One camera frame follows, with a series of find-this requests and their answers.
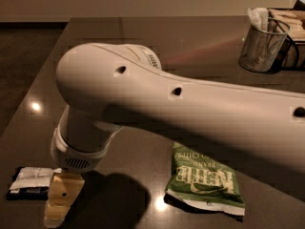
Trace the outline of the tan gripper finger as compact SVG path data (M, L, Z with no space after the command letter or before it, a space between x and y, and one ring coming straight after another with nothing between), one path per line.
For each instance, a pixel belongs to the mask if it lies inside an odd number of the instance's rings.
M47 228L57 228L64 222L84 184L80 174L62 172L52 176L44 212Z

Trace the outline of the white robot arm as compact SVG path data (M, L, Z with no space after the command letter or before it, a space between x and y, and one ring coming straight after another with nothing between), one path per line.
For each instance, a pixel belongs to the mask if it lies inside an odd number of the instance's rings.
M131 44L76 46L59 60L55 80L67 107L51 157L69 172L93 170L131 126L305 197L303 94L166 73L154 52Z

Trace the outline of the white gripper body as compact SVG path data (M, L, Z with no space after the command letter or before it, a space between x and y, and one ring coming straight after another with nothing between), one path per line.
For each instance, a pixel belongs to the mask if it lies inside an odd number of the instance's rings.
M51 158L59 168L81 174L93 170L108 149L109 144L106 144L97 152L78 151L64 140L60 127L57 127L51 141Z

